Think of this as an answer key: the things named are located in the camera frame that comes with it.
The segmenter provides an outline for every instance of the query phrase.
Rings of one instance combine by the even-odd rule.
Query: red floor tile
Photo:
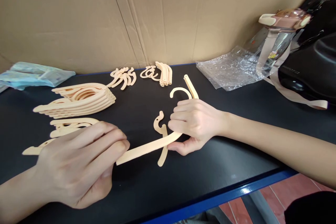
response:
[[[329,188],[329,187],[326,187],[316,181],[313,180],[313,182],[315,183],[315,185],[321,190],[321,191],[332,191],[332,192],[335,192],[335,190]]]
[[[275,183],[270,187],[285,209],[294,200],[320,191],[310,178],[302,174]]]
[[[229,202],[237,224],[253,224],[241,198]]]
[[[267,201],[269,207],[272,209],[280,224],[285,224],[285,209],[281,205],[280,201],[278,200],[272,189],[270,187],[265,187],[263,189],[260,189],[260,192]]]
[[[228,202],[226,202],[225,204],[222,204],[219,206],[220,209],[226,214],[226,216],[230,219],[230,221],[233,223],[233,224],[236,224],[236,221],[234,220],[234,216],[233,216],[233,213],[231,211],[231,207],[229,205]]]

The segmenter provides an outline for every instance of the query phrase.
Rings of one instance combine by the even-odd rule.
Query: plastic bag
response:
[[[196,61],[196,66],[216,89],[231,91],[268,76],[257,74],[258,58],[256,54],[236,46],[231,52],[213,60]],[[270,69],[271,65],[266,63],[262,71],[269,73]]]
[[[75,74],[73,71],[51,66],[18,62],[9,71],[0,74],[0,84],[19,90],[28,86],[56,87]]]

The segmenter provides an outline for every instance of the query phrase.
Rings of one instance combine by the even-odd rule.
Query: person's right hand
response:
[[[184,142],[173,142],[167,149],[183,156],[201,149],[213,136],[226,133],[228,117],[229,113],[217,110],[199,99],[179,101],[170,116],[168,127],[191,137]]]
[[[32,168],[41,200],[85,208],[105,198],[113,164],[130,147],[126,139],[117,126],[101,121],[45,146]]]

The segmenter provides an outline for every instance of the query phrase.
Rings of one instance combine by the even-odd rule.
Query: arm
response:
[[[219,111],[197,99],[181,101],[168,127],[191,138],[167,146],[182,155],[200,149],[211,137],[228,137],[266,152],[286,165],[336,189],[336,145]]]
[[[105,198],[113,164],[129,147],[106,122],[57,138],[34,167],[0,185],[0,223],[17,223],[49,202],[81,209]]]

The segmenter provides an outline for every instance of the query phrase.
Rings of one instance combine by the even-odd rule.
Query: black tabletop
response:
[[[336,117],[332,112],[290,102],[265,81],[226,92],[215,90],[194,64],[172,69],[173,84],[166,87],[140,78],[141,71],[136,71],[134,86],[124,91],[120,86],[112,89],[117,98],[115,104],[86,117],[116,124],[127,135],[131,148],[156,140],[161,135],[154,130],[153,121],[162,110],[163,123],[167,124],[176,103],[187,99],[183,92],[176,92],[173,99],[169,93],[174,87],[187,88],[183,75],[188,74],[199,98],[217,109],[336,143]],[[60,86],[108,84],[111,79],[107,73],[74,76]],[[33,166],[37,157],[22,156],[22,151],[48,140],[54,130],[49,124],[52,118],[33,112],[34,107],[60,98],[51,89],[30,87],[0,94],[0,183]],[[187,138],[183,135],[178,141]],[[143,222],[286,168],[267,154],[224,137],[214,137],[201,150],[187,156],[169,151],[163,167],[157,165],[160,154],[161,150],[157,150],[114,167],[109,195],[84,210],[50,203],[23,222]]]

